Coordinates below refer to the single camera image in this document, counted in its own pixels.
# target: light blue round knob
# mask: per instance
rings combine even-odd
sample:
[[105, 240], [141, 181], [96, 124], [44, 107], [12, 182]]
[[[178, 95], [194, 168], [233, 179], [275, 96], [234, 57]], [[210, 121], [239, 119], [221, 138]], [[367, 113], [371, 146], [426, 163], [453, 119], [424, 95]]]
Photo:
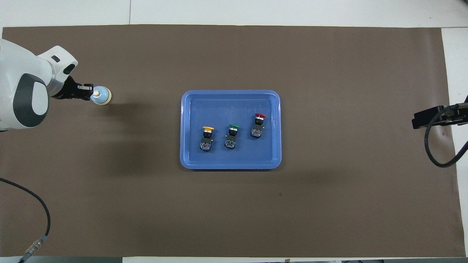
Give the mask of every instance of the light blue round knob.
[[112, 98], [110, 90], [103, 86], [96, 86], [93, 88], [93, 94], [90, 99], [98, 105], [106, 105]]

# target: brown mat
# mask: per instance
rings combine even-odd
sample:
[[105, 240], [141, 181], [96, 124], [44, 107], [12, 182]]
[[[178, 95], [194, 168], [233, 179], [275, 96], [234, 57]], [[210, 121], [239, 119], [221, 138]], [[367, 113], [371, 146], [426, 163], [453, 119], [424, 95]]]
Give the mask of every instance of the brown mat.
[[[412, 114], [448, 104], [440, 29], [124, 25], [5, 28], [35, 54], [60, 45], [97, 106], [51, 99], [35, 129], [0, 134], [3, 177], [52, 214], [41, 255], [465, 256], [455, 167], [424, 152]], [[194, 172], [179, 162], [191, 89], [281, 96], [283, 162]], [[450, 128], [434, 129], [441, 160]], [[0, 184], [1, 256], [45, 229], [39, 203]]]

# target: white floor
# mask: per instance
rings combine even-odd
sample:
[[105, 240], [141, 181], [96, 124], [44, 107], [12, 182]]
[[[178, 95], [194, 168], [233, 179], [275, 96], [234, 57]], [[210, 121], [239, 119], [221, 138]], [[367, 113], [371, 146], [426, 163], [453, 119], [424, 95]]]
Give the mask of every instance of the white floor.
[[[107, 24], [304, 25], [437, 27], [442, 29], [450, 103], [468, 95], [468, 4], [462, 0], [1, 0], [2, 27]], [[468, 125], [453, 128], [455, 149], [468, 139]], [[461, 214], [468, 244], [468, 156], [457, 163]], [[223, 258], [266, 262], [286, 258]], [[168, 262], [126, 258], [124, 262]], [[208, 258], [173, 258], [207, 262]], [[295, 261], [319, 260], [294, 258]], [[321, 260], [339, 260], [338, 258]]]

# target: plastic tray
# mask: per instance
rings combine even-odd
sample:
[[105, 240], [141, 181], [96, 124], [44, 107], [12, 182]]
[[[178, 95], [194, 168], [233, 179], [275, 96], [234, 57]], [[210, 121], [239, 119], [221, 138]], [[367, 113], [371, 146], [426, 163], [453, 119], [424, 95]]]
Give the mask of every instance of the plastic tray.
[[[250, 131], [266, 115], [260, 138]], [[180, 162], [188, 169], [273, 169], [281, 162], [281, 114], [272, 90], [190, 90], [182, 96]], [[229, 124], [240, 126], [236, 147], [224, 146]], [[200, 150], [203, 126], [213, 127], [210, 151]]]

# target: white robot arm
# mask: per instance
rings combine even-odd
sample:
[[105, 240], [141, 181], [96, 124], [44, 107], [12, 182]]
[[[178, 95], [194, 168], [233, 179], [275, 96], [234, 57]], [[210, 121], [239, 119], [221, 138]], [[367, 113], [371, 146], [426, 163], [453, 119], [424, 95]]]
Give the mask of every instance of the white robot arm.
[[0, 131], [39, 125], [47, 114], [49, 97], [107, 104], [111, 99], [107, 88], [73, 80], [70, 73], [77, 65], [60, 46], [35, 56], [0, 39]]

